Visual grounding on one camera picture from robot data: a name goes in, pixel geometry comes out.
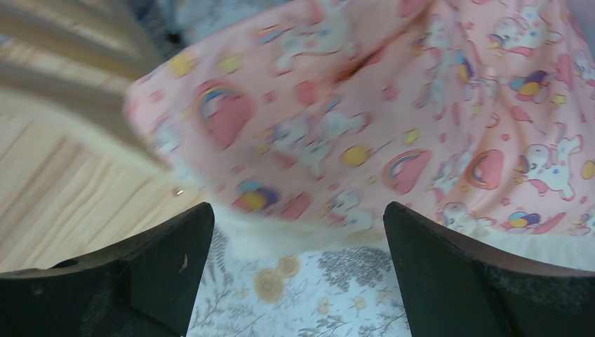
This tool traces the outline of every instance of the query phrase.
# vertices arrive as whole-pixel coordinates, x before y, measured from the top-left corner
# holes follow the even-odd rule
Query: floral pattern
[[[390,256],[347,249],[237,260],[215,230],[189,337],[411,336]]]

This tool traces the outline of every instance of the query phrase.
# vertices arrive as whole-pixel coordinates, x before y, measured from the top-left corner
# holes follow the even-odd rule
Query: pink fabric
[[[561,1],[504,2],[294,0],[133,84],[127,116],[240,212],[592,235],[595,65]]]

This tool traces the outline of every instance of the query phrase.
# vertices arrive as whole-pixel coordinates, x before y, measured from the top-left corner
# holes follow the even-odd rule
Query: pink cloth
[[[383,231],[397,200],[467,234],[590,236],[594,88],[559,0],[295,0],[137,81],[126,113],[240,212]]]

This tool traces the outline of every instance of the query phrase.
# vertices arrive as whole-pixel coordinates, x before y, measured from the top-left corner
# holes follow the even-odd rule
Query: gray leaf print
[[[352,279],[359,286],[375,287],[384,278],[384,273],[391,271],[392,259],[378,249],[345,249],[322,253],[318,265],[324,270],[329,284],[348,291]]]

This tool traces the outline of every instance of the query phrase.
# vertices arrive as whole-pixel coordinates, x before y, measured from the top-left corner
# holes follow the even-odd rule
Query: wooden surface
[[[51,6],[47,11],[35,6],[47,1],[0,1],[127,47],[91,34],[81,25],[85,18],[66,20]],[[0,60],[113,93],[130,83],[14,38],[0,37]],[[85,124],[73,118],[101,113],[93,108],[0,85],[0,272],[51,267],[154,227],[203,200],[190,190],[176,197],[173,180],[148,160],[135,163],[149,169],[132,168],[132,152],[122,150],[132,140],[111,139],[94,127],[99,119],[87,117]],[[110,113],[110,127],[125,125],[120,111]]]

